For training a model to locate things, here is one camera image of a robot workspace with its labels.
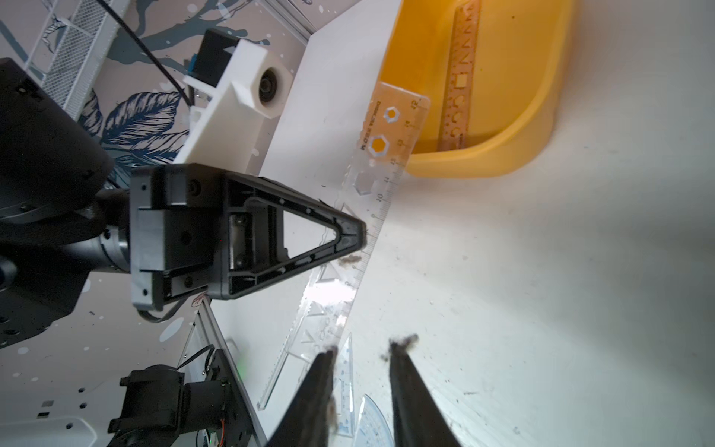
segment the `dust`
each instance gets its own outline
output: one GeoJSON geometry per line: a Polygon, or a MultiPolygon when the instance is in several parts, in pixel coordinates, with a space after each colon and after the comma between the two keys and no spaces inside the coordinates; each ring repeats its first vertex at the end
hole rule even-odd
{"type": "Polygon", "coordinates": [[[327,403],[327,424],[331,427],[333,433],[337,432],[337,409],[335,408],[335,396],[330,396],[330,402],[327,403]]]}
{"type": "Polygon", "coordinates": [[[361,260],[363,260],[363,257],[362,257],[362,256],[350,255],[350,256],[342,257],[342,258],[340,258],[339,260],[337,260],[337,264],[338,264],[340,267],[345,267],[345,266],[348,266],[348,265],[350,265],[350,264],[357,264],[357,263],[360,262],[361,260]]]}
{"type": "Polygon", "coordinates": [[[412,334],[408,335],[407,337],[403,338],[402,340],[394,340],[390,339],[390,350],[386,352],[385,354],[382,354],[380,356],[380,359],[383,362],[388,362],[390,361],[390,354],[392,354],[393,351],[395,350],[404,350],[405,352],[408,352],[410,349],[412,349],[417,342],[420,340],[420,336],[417,334],[412,334]]]}

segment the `white table surface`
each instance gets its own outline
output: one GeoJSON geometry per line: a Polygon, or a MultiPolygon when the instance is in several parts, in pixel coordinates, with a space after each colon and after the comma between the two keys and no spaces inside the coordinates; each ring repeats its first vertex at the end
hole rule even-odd
{"type": "MultiPolygon", "coordinates": [[[[363,0],[311,38],[262,175],[335,199],[397,3],[363,0]]],[[[537,159],[403,181],[345,331],[358,405],[392,424],[380,355],[417,333],[463,446],[715,443],[714,17],[709,0],[584,1],[537,159]]],[[[213,305],[254,404],[305,283],[213,305]]],[[[259,413],[267,435],[294,387],[259,413]]]]}

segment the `yellow plastic tray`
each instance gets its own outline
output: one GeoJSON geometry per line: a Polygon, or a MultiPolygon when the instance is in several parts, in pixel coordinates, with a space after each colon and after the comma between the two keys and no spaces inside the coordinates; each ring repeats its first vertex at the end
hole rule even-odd
{"type": "Polygon", "coordinates": [[[530,162],[553,128],[575,0],[481,0],[468,147],[437,152],[455,8],[463,0],[404,0],[380,81],[430,98],[407,171],[494,177],[530,162]]]}

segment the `hexagonal hole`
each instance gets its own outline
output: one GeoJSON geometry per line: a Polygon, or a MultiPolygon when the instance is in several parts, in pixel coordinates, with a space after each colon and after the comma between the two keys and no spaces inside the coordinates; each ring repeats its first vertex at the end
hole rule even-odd
{"type": "Polygon", "coordinates": [[[398,110],[397,107],[388,107],[385,110],[385,121],[389,123],[397,122],[397,120],[400,118],[400,111],[398,110]]]}
{"type": "Polygon", "coordinates": [[[368,195],[373,191],[375,176],[369,172],[361,172],[355,178],[355,189],[359,195],[368,195]]]}
{"type": "Polygon", "coordinates": [[[390,142],[383,135],[378,135],[370,139],[368,150],[375,157],[384,157],[388,153],[390,142]]]}

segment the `plastic ruler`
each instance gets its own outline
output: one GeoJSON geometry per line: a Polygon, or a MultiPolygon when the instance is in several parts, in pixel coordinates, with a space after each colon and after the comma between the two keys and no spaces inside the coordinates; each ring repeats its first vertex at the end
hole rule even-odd
{"type": "Polygon", "coordinates": [[[355,415],[352,409],[352,334],[347,336],[335,359],[332,396],[335,399],[337,434],[352,437],[355,432],[355,415]]]}
{"type": "MultiPolygon", "coordinates": [[[[368,243],[360,252],[311,271],[290,333],[258,401],[259,410],[268,404],[289,355],[305,362],[304,375],[318,353],[340,342],[393,193],[419,138],[429,106],[430,100],[419,94],[382,82],[375,86],[360,140],[335,204],[339,210],[367,224],[368,243]]],[[[343,406],[348,404],[352,405],[352,400],[343,400],[343,406]]]]}
{"type": "Polygon", "coordinates": [[[360,404],[357,433],[352,447],[394,447],[390,426],[377,404],[365,394],[360,404]]]}
{"type": "Polygon", "coordinates": [[[480,0],[470,0],[454,13],[447,87],[442,106],[437,150],[463,149],[469,130],[469,110],[474,82],[480,0]]]}

